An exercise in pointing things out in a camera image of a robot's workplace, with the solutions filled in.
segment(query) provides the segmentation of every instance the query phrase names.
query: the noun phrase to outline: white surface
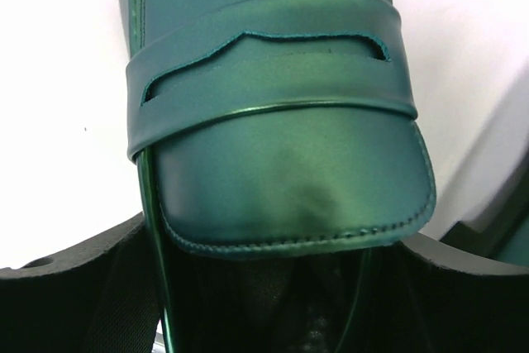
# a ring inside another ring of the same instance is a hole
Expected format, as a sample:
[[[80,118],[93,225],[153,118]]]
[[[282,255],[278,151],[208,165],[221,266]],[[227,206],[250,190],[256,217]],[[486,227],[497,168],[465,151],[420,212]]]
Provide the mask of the white surface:
[[[395,3],[440,196],[425,233],[438,237],[486,200],[519,156],[520,140],[497,141],[496,153],[509,154],[501,167],[490,173],[482,162],[451,190],[457,198],[443,199],[527,67],[528,0]],[[141,204],[125,156],[117,0],[2,0],[0,43],[0,268],[16,268],[125,221]]]

